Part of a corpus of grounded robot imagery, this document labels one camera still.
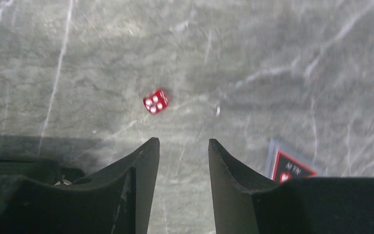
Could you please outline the red die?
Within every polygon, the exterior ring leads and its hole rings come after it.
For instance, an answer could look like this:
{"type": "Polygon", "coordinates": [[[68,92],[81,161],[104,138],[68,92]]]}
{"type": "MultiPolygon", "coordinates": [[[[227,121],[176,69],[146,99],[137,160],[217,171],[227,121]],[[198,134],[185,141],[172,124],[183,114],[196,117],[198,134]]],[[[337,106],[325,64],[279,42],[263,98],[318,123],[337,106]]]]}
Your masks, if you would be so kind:
{"type": "Polygon", "coordinates": [[[154,115],[168,107],[169,99],[163,89],[156,89],[143,97],[143,104],[147,111],[154,115]]]}

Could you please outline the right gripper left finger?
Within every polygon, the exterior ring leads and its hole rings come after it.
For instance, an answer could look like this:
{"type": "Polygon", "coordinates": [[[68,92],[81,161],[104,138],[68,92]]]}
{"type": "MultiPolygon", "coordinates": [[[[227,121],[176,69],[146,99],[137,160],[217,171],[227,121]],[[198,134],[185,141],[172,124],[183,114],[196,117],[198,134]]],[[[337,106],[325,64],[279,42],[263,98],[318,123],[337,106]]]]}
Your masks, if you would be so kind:
{"type": "Polygon", "coordinates": [[[0,175],[0,234],[145,234],[159,159],[153,137],[71,184],[0,175]]]}

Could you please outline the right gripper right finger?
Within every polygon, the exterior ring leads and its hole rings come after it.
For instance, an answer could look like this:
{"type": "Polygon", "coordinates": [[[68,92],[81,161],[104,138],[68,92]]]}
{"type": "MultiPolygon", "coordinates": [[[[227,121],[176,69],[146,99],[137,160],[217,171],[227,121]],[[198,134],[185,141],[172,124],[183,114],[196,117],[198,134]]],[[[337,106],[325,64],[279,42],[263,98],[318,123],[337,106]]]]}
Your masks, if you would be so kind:
{"type": "Polygon", "coordinates": [[[374,177],[312,177],[277,183],[208,144],[219,234],[374,234],[374,177]]]}

